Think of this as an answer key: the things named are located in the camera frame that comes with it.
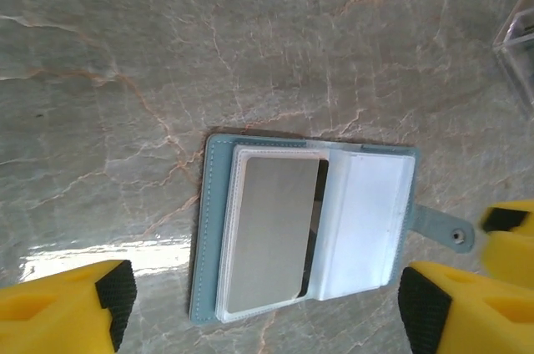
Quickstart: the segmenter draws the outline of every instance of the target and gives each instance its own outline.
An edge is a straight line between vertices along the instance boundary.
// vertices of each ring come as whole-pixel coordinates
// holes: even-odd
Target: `marble surface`
[[[203,141],[416,145],[418,202],[471,221],[533,196],[532,123],[491,53],[515,1],[0,0],[0,286],[129,258],[122,353],[409,352],[395,286],[191,325]],[[479,269],[410,235],[415,258]]]

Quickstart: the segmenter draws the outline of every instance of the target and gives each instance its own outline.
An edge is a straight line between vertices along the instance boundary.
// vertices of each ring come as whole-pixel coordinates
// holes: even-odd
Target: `wallet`
[[[208,138],[189,316],[231,322],[395,280],[409,229],[457,252],[461,219],[414,205],[411,147]]]

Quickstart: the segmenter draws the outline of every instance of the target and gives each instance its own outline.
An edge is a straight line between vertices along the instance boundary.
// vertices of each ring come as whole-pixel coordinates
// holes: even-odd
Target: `yellow plastic block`
[[[534,291],[431,262],[403,272],[399,307],[414,354],[532,354]]]
[[[129,261],[108,260],[0,290],[2,354],[109,354],[136,296]]]
[[[493,231],[481,259],[491,277],[534,289],[534,237]]]
[[[485,232],[510,231],[534,236],[534,200],[498,202],[481,219]]]

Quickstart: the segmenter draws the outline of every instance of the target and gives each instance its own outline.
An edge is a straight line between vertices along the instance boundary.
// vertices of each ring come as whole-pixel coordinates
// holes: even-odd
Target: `silver card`
[[[299,295],[318,159],[249,158],[234,240],[227,311]]]

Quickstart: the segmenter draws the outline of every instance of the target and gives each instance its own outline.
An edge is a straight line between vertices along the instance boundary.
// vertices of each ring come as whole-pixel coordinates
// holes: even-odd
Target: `light blue wallet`
[[[323,301],[386,285],[395,280],[406,232],[409,229],[456,252],[471,250],[475,238],[471,224],[439,211],[414,205],[418,155],[417,149],[407,147],[239,134],[210,136],[204,157],[199,229],[189,308],[191,321],[195,324],[235,321],[302,300]],[[291,255],[291,258],[299,257],[296,261],[300,262],[296,263],[295,269],[300,269],[300,272],[291,271],[288,275],[289,267],[284,263],[280,263],[275,271],[272,271],[272,267],[263,268],[264,265],[261,265],[270,257],[271,262],[275,261],[277,253],[284,250],[283,246],[271,247],[273,250],[258,246],[256,250],[254,245],[250,245],[253,240],[246,241],[245,243],[250,243],[248,245],[236,242],[239,230],[246,230],[247,222],[261,220],[273,221],[271,229],[280,227],[280,239],[271,239],[269,244],[273,245],[273,241],[278,241],[277,244],[288,245],[288,237],[284,236],[284,233],[289,232],[284,227],[293,219],[297,222],[298,217],[293,216],[282,224],[276,223],[279,221],[277,219],[267,219],[269,214],[256,216],[254,205],[252,214],[244,215],[239,212],[244,208],[244,200],[252,200],[247,198],[251,188],[246,181],[247,174],[252,174],[252,168],[247,170],[248,164],[252,164],[251,159],[258,161],[255,164],[280,164],[281,169],[287,164],[290,165],[287,169],[296,168],[297,164],[304,164],[305,169],[311,164],[308,168],[315,172],[317,164],[328,163],[317,229],[313,233],[310,232],[310,237],[309,227],[306,232],[302,231],[303,229],[296,232],[297,240],[304,243],[307,240],[307,250],[312,251],[311,255],[309,252]],[[262,183],[269,185],[268,180],[262,179],[256,184]],[[308,202],[305,201],[306,191],[310,189],[310,205],[315,205],[314,186],[310,187],[310,183],[306,183],[297,191],[305,190],[302,202]],[[283,192],[261,192],[260,199],[267,199],[272,195],[281,196],[285,201]],[[292,200],[298,200],[296,195],[287,196],[285,207],[290,208]],[[308,211],[305,209],[304,217],[309,216],[311,212],[311,207]],[[257,226],[251,230],[261,230],[265,223]],[[267,229],[265,233],[270,234],[271,231]],[[254,244],[262,245],[257,237]],[[240,259],[239,255],[246,255],[246,260]],[[250,274],[249,280],[240,276],[241,279],[236,282],[234,279],[238,278],[236,275],[239,274],[237,267],[244,266],[251,266],[250,269],[255,273]],[[306,288],[301,290],[300,279],[303,279],[303,272]],[[295,283],[299,283],[299,288],[295,290],[296,284],[293,283],[293,287],[290,287],[289,283],[287,296],[284,296],[285,292],[282,291],[282,298],[266,301],[266,292],[262,290],[268,289],[269,279],[272,278],[279,278],[279,281],[294,279]],[[236,295],[238,298],[243,297],[242,302],[235,303]]]

